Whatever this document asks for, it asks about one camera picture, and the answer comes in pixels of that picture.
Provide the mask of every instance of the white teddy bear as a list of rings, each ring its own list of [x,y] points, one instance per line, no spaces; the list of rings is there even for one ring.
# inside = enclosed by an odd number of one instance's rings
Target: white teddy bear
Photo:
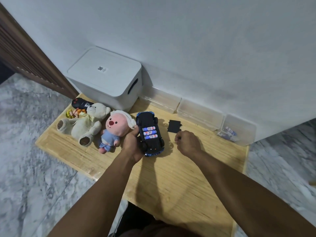
[[[71,133],[79,144],[87,147],[102,128],[101,121],[110,113],[111,109],[101,103],[94,103],[87,108],[87,114],[74,119],[61,119],[57,123],[57,130],[61,133]]]

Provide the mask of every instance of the wall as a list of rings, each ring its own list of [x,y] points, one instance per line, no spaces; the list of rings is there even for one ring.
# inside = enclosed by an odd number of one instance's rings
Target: wall
[[[256,123],[316,117],[316,0],[0,0],[62,71],[97,45],[154,86]]]

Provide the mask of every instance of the blue toy car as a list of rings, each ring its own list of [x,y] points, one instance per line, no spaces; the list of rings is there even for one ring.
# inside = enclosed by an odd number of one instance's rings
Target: blue toy car
[[[152,111],[139,112],[136,116],[136,124],[139,127],[141,149],[145,156],[158,155],[165,149],[158,128],[158,118]]]

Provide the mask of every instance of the door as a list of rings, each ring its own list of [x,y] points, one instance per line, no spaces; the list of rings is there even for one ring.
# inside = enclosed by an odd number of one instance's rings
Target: door
[[[0,58],[14,71],[71,99],[78,92],[0,4]]]

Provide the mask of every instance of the person's right arm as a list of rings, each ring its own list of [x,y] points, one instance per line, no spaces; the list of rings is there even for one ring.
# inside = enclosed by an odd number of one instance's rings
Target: person's right arm
[[[316,236],[316,228],[282,199],[202,151],[192,132],[178,132],[175,141],[178,150],[200,168],[226,210],[249,237]]]

